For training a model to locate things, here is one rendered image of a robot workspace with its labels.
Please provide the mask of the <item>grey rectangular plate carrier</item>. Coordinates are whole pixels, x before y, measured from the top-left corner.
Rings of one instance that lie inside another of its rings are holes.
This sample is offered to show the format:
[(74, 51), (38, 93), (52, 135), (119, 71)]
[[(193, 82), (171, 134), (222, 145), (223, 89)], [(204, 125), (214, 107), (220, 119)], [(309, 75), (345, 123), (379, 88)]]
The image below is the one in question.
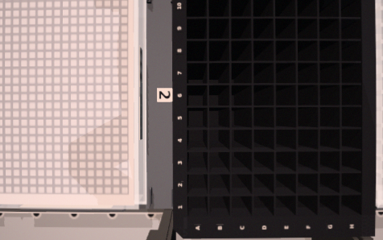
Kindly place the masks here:
[(146, 0), (147, 204), (173, 209), (172, 0)]

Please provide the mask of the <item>black deep-well block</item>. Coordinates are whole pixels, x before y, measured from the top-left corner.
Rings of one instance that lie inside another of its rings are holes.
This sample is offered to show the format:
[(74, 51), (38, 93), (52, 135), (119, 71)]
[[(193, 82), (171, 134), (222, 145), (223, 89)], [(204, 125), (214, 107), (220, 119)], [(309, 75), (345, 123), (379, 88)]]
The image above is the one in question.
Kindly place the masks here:
[(172, 0), (172, 141), (181, 238), (375, 237), (375, 0)]

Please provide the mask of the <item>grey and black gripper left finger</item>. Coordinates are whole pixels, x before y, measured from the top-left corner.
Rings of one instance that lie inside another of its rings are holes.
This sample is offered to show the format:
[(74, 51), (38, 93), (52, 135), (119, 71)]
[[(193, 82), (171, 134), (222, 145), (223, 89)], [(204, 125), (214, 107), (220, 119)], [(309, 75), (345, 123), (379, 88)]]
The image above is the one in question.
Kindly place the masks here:
[(173, 230), (173, 209), (164, 209), (159, 228), (150, 230), (146, 240), (176, 240)]

